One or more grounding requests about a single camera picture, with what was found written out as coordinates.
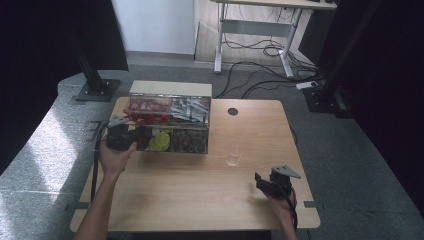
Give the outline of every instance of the small cup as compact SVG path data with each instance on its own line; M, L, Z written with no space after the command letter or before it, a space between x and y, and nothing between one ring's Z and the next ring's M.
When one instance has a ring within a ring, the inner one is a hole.
M237 139L231 139L228 146L227 164L231 167L235 167L243 156L244 146L243 143Z

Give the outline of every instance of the human hand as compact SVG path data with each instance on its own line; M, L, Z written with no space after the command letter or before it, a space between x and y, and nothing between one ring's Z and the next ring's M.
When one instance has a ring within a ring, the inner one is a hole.
M264 193L264 195L268 198L271 207L280 222L280 225L284 226L293 226L293 216L291 214L290 206L285 199L277 199L271 195ZM292 189L292 193L289 196L290 201L293 203L293 206L296 208L297 200L296 200L296 192L294 188Z
M117 180L122 171L125 170L131 153L137 150L137 143L131 144L127 151L115 151L107 147L106 142L100 143L99 162L103 169L104 179Z

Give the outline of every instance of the table leg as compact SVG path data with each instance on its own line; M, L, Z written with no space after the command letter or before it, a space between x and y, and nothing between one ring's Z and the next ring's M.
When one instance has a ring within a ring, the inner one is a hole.
M221 14L218 22L218 46L215 50L215 69L216 74L221 73L221 63L222 63L222 22L224 21L224 12L225 12L225 3L221 4Z
M289 36L287 37L287 44L284 47L284 50L279 51L281 62L283 63L284 71L286 72L286 75L288 78L293 78L293 71L291 70L289 61L287 59L287 55L290 51L290 46L293 42L294 34L296 33L296 29L299 24L299 19L301 15L302 15L302 9L297 8L294 15L294 21L292 22L292 27L290 29Z

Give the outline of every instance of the gray floor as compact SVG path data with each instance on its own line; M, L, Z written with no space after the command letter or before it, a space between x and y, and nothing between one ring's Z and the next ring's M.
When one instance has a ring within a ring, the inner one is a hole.
M93 134L98 122L109 118L115 100L128 94L133 80L211 83L215 96L224 88L230 67L224 65L222 74L215 75L212 64L175 54L131 53L128 61L129 73L101 71L103 78L122 81L111 102L81 105L72 101L84 83L82 74L59 84L59 97L51 110L0 177L0 239L73 237L69 224L92 164ZM230 87L245 82L255 70L236 68ZM240 98L251 84L269 79L269 75L255 74L246 87L224 97ZM354 120L309 112L302 93L295 88L258 89L249 98L280 100L296 132L299 155L321 218L319 228L299 230L300 239L424 239L422 216ZM282 239L278 230L272 234L273 239ZM175 239L181 235L111 236ZM213 233L208 236L222 239ZM190 239L200 238L204 235L190 235Z

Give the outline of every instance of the standing desk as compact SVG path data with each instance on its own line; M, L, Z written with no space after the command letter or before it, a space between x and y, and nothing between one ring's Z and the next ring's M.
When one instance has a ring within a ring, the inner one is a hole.
M284 50L279 50L281 62L288 78L293 78L293 71L288 62L287 56L293 42L294 34L299 23L303 9L336 10L337 5L326 3L324 0L313 2L308 0L211 0L221 5L218 25L218 45L215 52L215 73L221 73L222 62L222 35L223 33L275 36L287 38L287 45ZM246 4L256 6L272 6L294 8L294 18L290 24L253 22L245 20L232 20L225 18L225 7L227 4Z
M112 114L123 116L129 98L119 98ZM229 108L236 108L232 116ZM244 143L236 167L227 162L228 143ZM296 190L299 228L317 228L317 209L281 102L275 100L213 99L208 154L134 152L114 193L109 231L179 232L278 229L278 221L255 172L268 179L271 167L288 165L301 175ZM90 202L92 172L79 205ZM102 179L99 168L98 185ZM87 209L77 209L76 231Z

